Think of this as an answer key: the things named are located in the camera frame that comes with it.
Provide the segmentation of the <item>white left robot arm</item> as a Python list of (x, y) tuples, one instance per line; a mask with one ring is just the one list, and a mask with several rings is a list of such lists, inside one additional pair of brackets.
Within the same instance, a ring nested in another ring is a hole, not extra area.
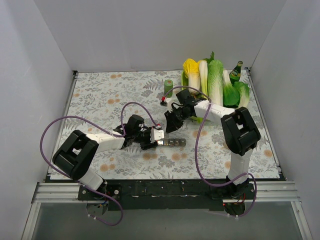
[(95, 154), (121, 150), (133, 143), (140, 144), (143, 150), (155, 148), (158, 145), (155, 139), (158, 130), (161, 138), (163, 131), (159, 124), (147, 127), (144, 119), (136, 114), (111, 133), (86, 134), (74, 130), (54, 154), (52, 161), (69, 178), (89, 187), (89, 194), (95, 200), (101, 200), (107, 191), (103, 185), (105, 180), (90, 168)]

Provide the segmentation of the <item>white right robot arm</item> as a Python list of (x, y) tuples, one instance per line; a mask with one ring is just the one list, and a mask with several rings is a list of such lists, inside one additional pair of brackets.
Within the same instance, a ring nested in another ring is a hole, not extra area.
[(225, 143), (231, 151), (230, 169), (225, 183), (210, 183), (214, 199), (230, 197), (237, 199), (250, 186), (249, 164), (254, 148), (261, 134), (247, 108), (237, 109), (211, 103), (205, 98), (194, 98), (187, 89), (177, 95), (179, 105), (174, 106), (172, 99), (162, 97), (161, 105), (167, 106), (165, 112), (166, 132), (171, 133), (183, 126), (190, 117), (202, 118), (222, 126)]

